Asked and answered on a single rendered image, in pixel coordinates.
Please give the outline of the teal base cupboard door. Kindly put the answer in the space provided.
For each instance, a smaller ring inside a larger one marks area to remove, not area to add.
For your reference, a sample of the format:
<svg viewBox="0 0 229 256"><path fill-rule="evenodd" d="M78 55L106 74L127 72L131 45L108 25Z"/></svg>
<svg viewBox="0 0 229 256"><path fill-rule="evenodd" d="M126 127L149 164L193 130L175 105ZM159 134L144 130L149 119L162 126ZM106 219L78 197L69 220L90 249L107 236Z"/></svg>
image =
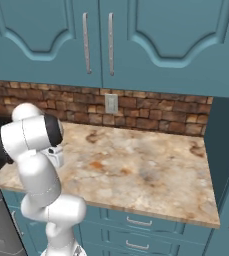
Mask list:
<svg viewBox="0 0 229 256"><path fill-rule="evenodd" d="M25 196L22 192L1 190L10 214L16 211L16 220L20 230L24 233L21 238L28 256L41 256L46 249L47 239L45 224L24 217L21 213L21 202Z"/></svg>

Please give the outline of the teal wall cupboard door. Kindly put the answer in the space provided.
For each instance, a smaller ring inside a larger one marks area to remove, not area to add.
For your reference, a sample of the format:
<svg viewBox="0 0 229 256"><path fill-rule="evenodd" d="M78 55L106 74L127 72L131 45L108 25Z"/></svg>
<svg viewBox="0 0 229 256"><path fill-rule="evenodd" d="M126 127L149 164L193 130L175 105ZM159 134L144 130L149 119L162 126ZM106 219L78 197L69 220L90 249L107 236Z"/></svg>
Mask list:
<svg viewBox="0 0 229 256"><path fill-rule="evenodd" d="M229 97L229 0L100 0L99 14L105 88Z"/></svg>
<svg viewBox="0 0 229 256"><path fill-rule="evenodd" d="M85 12L91 74L84 55ZM98 0L0 0L0 80L100 87Z"/></svg>

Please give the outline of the teal drawer front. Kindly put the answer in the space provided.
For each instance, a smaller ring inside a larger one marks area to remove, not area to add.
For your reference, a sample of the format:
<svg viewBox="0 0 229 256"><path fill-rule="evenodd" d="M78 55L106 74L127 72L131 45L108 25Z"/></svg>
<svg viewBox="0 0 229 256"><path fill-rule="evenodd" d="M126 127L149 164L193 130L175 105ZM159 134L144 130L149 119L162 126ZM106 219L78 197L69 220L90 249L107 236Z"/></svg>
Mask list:
<svg viewBox="0 0 229 256"><path fill-rule="evenodd" d="M152 220L153 224L149 227L133 225L126 221L127 216L133 220L143 222L149 222ZM138 233L148 233L150 235L163 236L199 244L206 244L211 233L211 229L207 227L195 226L192 224L110 210L106 208L98 208L90 205L87 206L85 220L108 226L133 229Z"/></svg>
<svg viewBox="0 0 229 256"><path fill-rule="evenodd" d="M84 221L80 225L82 245L88 256L202 256L204 246L169 238L143 235L129 230ZM127 247L125 241L148 250Z"/></svg>

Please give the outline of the grey wall socket plate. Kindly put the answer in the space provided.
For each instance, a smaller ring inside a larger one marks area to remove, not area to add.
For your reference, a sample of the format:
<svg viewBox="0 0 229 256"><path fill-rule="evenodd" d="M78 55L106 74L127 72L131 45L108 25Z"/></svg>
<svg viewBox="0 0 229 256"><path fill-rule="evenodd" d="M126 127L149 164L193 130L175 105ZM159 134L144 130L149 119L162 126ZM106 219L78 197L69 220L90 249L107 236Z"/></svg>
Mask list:
<svg viewBox="0 0 229 256"><path fill-rule="evenodd" d="M108 114L116 114L118 112L118 95L105 95L105 112Z"/></svg>

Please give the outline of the teal tall cupboard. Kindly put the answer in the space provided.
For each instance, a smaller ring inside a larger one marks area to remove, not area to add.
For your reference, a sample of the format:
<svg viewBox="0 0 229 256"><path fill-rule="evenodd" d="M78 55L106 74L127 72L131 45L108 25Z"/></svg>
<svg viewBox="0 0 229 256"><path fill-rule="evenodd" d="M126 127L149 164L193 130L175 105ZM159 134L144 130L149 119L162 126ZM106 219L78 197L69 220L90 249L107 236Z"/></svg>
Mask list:
<svg viewBox="0 0 229 256"><path fill-rule="evenodd" d="M229 256L229 98L213 100L204 142L220 217L204 256Z"/></svg>

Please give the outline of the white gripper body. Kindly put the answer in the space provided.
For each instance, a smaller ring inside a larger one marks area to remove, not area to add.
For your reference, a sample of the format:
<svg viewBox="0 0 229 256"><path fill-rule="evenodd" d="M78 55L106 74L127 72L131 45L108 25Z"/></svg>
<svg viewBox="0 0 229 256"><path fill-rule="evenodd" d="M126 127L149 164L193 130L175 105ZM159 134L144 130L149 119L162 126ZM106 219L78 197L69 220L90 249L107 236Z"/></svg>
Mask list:
<svg viewBox="0 0 229 256"><path fill-rule="evenodd" d="M48 158L55 168L61 168L64 165L63 154L49 154Z"/></svg>

